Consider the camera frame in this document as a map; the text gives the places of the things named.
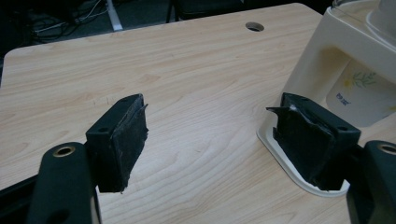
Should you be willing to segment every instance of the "grommet hole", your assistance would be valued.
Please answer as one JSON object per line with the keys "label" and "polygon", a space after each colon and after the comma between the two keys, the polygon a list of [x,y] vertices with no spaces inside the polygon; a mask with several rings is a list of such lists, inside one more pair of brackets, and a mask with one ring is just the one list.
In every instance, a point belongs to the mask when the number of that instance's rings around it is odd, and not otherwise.
{"label": "grommet hole", "polygon": [[246,24],[246,27],[250,30],[250,31],[254,31],[254,32],[261,32],[264,30],[264,26],[255,22],[255,21],[250,21]]}
{"label": "grommet hole", "polygon": [[75,147],[61,147],[55,150],[55,152],[53,153],[54,157],[65,157],[68,156],[70,154],[72,154],[74,151],[76,150]]}

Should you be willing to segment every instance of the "light wood grain surface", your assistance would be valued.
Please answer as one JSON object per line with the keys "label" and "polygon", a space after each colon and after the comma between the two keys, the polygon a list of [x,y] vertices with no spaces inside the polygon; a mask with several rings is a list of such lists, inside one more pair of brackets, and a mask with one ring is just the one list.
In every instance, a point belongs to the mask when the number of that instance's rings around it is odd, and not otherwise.
{"label": "light wood grain surface", "polygon": [[141,92],[148,141],[123,194],[99,195],[104,223],[349,223],[344,197],[300,189],[256,136],[320,18],[294,4],[11,51],[0,189]]}

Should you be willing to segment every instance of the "black plastic bracket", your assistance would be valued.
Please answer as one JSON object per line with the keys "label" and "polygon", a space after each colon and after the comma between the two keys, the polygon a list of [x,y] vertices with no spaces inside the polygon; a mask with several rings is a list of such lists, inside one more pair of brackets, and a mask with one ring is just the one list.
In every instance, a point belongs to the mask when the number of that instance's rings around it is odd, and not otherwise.
{"label": "black plastic bracket", "polygon": [[322,190],[344,180],[352,223],[396,223],[396,145],[358,145],[361,131],[317,103],[283,93],[274,138],[303,179]]}

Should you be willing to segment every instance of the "chair leg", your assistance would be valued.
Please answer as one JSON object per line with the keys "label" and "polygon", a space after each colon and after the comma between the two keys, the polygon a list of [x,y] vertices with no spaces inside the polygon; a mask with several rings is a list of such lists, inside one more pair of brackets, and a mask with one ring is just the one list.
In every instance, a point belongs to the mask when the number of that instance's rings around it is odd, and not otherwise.
{"label": "chair leg", "polygon": [[169,21],[171,20],[172,6],[172,0],[169,0],[168,13],[166,14],[166,23],[169,23]]}

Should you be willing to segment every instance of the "white plastic base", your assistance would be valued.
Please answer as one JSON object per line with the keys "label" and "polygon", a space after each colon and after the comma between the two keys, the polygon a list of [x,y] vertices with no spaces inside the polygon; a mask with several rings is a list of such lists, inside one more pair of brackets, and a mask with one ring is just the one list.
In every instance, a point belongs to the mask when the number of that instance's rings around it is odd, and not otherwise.
{"label": "white plastic base", "polygon": [[[340,10],[328,8],[282,92],[302,95],[320,104],[351,60],[364,64],[387,81],[396,83],[395,46],[378,39],[364,23],[375,4],[376,1],[357,1],[344,4]],[[356,20],[342,11],[350,8],[362,19]],[[280,95],[275,106],[280,105]],[[276,115],[267,114],[257,135],[290,178],[301,188],[319,196],[345,194],[349,186],[346,181],[340,190],[335,191],[323,191],[304,181],[273,137]]]}

